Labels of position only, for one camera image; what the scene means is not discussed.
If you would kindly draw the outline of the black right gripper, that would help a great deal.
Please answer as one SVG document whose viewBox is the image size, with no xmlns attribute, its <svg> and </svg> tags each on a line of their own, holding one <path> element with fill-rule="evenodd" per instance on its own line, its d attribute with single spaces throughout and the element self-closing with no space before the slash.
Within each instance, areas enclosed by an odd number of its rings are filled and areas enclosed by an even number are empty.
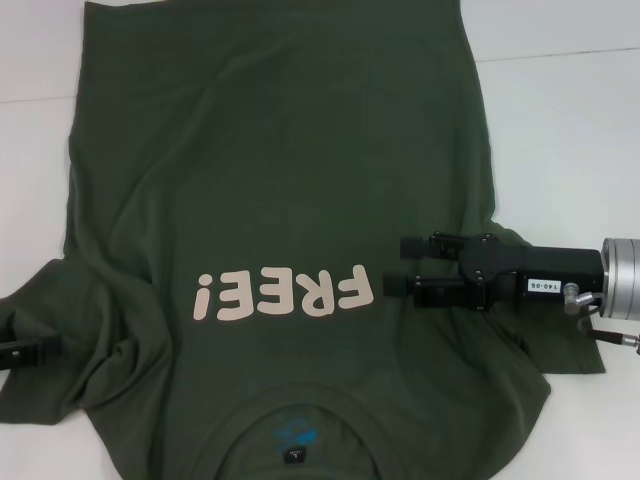
<svg viewBox="0 0 640 480">
<path fill-rule="evenodd" d="M 507 244 L 494 235 L 434 232 L 400 239 L 402 259 L 458 260 L 460 278 L 383 275 L 385 297 L 413 299 L 416 307 L 488 310 L 498 302 L 565 302 L 565 286 L 580 294 L 604 290 L 601 253 L 589 249 Z"/>
</svg>

